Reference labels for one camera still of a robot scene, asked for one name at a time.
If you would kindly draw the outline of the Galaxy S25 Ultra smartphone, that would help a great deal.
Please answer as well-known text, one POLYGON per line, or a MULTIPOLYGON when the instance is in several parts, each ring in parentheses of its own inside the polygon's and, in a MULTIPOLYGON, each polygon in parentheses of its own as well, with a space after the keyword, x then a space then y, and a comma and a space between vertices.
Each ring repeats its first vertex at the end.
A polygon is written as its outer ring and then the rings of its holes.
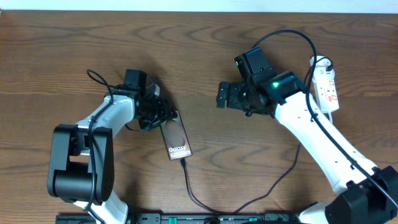
POLYGON ((160 125, 165 148, 170 161, 192 156, 192 150, 178 110, 177 117, 160 125))

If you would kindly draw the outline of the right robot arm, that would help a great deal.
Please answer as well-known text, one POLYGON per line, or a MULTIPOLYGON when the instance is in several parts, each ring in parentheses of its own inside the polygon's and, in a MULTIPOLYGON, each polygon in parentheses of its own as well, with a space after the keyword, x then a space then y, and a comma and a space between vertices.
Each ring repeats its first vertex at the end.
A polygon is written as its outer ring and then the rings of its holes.
POLYGON ((278 74, 256 47, 234 61, 242 82, 221 82, 217 107, 269 115, 306 148, 326 175, 336 198, 298 213, 301 223, 385 223, 397 217, 397 171, 380 169, 319 111, 295 73, 278 74))

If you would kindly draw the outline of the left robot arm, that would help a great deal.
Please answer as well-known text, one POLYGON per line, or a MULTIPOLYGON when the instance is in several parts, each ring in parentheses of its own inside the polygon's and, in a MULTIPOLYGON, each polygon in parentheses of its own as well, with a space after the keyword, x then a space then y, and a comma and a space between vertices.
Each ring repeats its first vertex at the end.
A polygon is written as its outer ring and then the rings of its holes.
POLYGON ((86 73, 108 91, 85 119, 54 129, 47 191, 82 208, 96 223, 134 223, 129 205, 113 189, 113 140, 135 119, 140 131, 150 131, 177 114, 156 83, 146 84, 150 76, 142 70, 127 69, 118 85, 93 70, 86 73))

